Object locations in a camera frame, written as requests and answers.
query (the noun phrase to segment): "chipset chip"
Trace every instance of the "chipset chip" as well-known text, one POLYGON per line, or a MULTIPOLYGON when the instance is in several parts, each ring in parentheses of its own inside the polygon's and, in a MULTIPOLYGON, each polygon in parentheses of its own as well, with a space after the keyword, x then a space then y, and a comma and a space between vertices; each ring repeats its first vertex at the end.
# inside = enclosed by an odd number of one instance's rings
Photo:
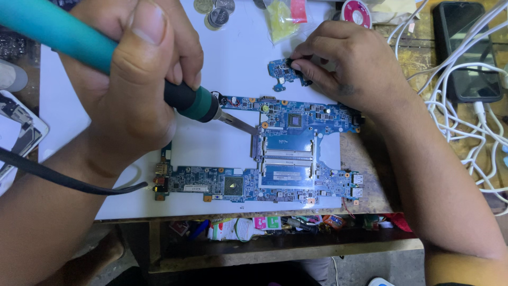
POLYGON ((224 195, 243 196, 243 177, 224 177, 224 195))
POLYGON ((302 116, 300 114, 288 114, 288 127, 302 127, 302 116))

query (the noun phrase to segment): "mobile phone screen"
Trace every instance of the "mobile phone screen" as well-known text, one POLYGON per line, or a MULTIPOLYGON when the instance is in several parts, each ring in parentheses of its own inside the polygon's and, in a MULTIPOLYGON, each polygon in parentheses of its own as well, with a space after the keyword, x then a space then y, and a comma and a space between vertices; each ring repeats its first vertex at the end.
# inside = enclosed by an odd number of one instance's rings
MULTIPOLYGON (((478 3, 443 3, 445 29, 448 31, 448 47, 453 52, 462 43, 467 31, 485 13, 478 3)), ((485 26, 480 34, 488 31, 485 26)), ((481 62, 494 66, 494 56, 489 37, 479 40, 460 56, 455 65, 481 62)), ((471 66, 452 72, 458 95, 467 101, 476 101, 480 97, 497 97, 501 94, 499 75, 484 67, 471 66)))

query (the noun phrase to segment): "fingernail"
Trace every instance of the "fingernail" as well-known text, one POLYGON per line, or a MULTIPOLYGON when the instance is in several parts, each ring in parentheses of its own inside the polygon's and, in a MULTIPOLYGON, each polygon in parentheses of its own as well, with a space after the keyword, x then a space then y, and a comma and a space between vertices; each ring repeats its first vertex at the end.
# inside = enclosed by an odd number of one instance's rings
POLYGON ((194 84, 193 84, 193 90, 198 90, 198 88, 201 86, 201 71, 198 72, 198 74, 196 75, 196 79, 194 79, 194 84))
POLYGON ((293 69, 297 70, 297 71, 301 71, 301 70, 302 70, 302 68, 300 68, 300 66, 299 66, 299 65, 297 65, 297 64, 295 64, 295 63, 292 63, 292 64, 291 64, 291 67, 292 67, 293 69))
POLYGON ((175 78, 175 84, 180 85, 183 80, 183 72, 182 72, 182 65, 180 62, 177 62, 175 65, 175 68, 173 69, 173 76, 175 78))
POLYGON ((132 32, 152 45, 160 45, 166 32, 166 17, 152 1, 141 0, 136 6, 131 25, 132 32))

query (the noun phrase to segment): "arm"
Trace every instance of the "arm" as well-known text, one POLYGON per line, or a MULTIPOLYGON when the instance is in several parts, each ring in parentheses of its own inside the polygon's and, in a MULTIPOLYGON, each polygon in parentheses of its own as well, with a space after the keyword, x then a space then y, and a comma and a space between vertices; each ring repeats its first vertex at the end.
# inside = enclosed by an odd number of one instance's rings
POLYGON ((506 245, 489 206, 381 35, 349 22, 324 22, 297 46, 292 58, 292 67, 325 94, 376 123, 406 218, 423 241, 428 262, 443 253, 458 253, 508 265, 506 245), (309 55, 321 57, 322 63, 332 61, 335 71, 303 59, 309 55))
MULTIPOLYGON (((181 18, 185 13, 178 1, 160 2, 86 0, 72 11, 119 45, 109 77, 61 56, 92 123, 46 166, 111 188, 128 165, 171 141, 176 126, 173 108, 164 102, 164 79, 199 86, 202 50, 196 32, 183 27, 184 22, 179 33, 193 33, 175 42, 178 33, 168 14, 181 18), (175 46, 181 42, 191 47, 179 54, 175 46), (189 64, 186 56, 193 50, 198 52, 189 64)), ((76 251, 104 199, 31 175, 16 182, 0 197, 0 285, 35 284, 59 269, 76 251)))

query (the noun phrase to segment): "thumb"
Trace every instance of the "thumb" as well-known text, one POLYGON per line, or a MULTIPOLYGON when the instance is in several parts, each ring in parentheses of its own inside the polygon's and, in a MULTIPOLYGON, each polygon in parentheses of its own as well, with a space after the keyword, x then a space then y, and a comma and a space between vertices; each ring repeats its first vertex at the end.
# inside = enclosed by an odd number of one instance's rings
POLYGON ((162 100, 173 48, 173 29, 162 8, 140 0, 113 53, 108 95, 130 106, 162 100))
POLYGON ((319 85, 325 93, 331 92, 333 87, 337 86, 337 80, 330 74, 329 71, 309 60, 294 60, 291 63, 291 67, 297 71, 301 71, 305 77, 319 85))

